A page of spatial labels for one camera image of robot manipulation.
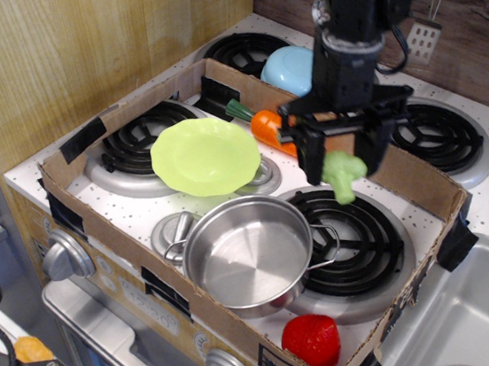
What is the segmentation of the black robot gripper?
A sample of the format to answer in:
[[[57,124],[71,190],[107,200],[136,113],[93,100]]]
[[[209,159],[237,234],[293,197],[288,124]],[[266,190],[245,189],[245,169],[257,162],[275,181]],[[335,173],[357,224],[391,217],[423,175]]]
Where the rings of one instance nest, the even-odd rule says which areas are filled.
[[[366,164],[366,176],[381,166],[414,91],[410,86],[375,83],[378,50],[315,40],[312,89],[279,107],[280,140],[296,145],[308,183],[322,181],[324,141],[330,136],[355,134],[354,155]]]

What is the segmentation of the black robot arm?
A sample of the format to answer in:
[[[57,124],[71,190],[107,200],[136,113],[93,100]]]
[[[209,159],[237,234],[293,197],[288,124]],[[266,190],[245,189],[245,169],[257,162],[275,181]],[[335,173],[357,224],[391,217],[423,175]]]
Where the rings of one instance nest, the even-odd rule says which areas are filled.
[[[323,0],[316,8],[312,89],[279,107],[279,139],[295,144],[312,185],[323,179],[331,136],[353,134],[353,152],[373,175],[382,165],[399,120],[407,117],[409,86],[375,83],[386,32],[407,47],[399,24],[413,0]]]

